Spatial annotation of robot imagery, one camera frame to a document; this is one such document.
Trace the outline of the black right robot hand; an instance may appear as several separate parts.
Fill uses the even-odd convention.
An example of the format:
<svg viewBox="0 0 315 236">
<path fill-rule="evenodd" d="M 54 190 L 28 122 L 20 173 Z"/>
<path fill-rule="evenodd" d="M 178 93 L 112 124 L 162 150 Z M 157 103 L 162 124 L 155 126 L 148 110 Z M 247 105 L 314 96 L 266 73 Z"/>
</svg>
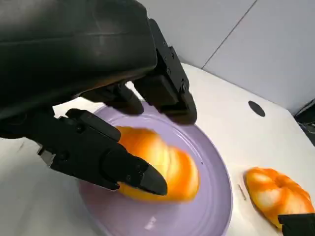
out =
<svg viewBox="0 0 315 236">
<path fill-rule="evenodd" d="M 279 215 L 283 236 L 315 236 L 315 214 Z"/>
</svg>

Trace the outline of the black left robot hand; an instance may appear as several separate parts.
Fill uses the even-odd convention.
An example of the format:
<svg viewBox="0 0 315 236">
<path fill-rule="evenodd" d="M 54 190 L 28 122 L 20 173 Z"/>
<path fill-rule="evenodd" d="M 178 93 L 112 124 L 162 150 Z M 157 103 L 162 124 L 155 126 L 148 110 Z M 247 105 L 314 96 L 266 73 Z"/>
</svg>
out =
<svg viewBox="0 0 315 236">
<path fill-rule="evenodd" d="M 91 112 L 53 107 L 79 96 L 125 114 L 136 90 L 179 124 L 197 119 L 189 80 L 155 20 L 135 0 L 3 0 L 0 3 L 0 135 L 40 145 L 50 169 L 110 190 L 120 183 L 166 195 L 166 179 L 121 145 Z"/>
</svg>

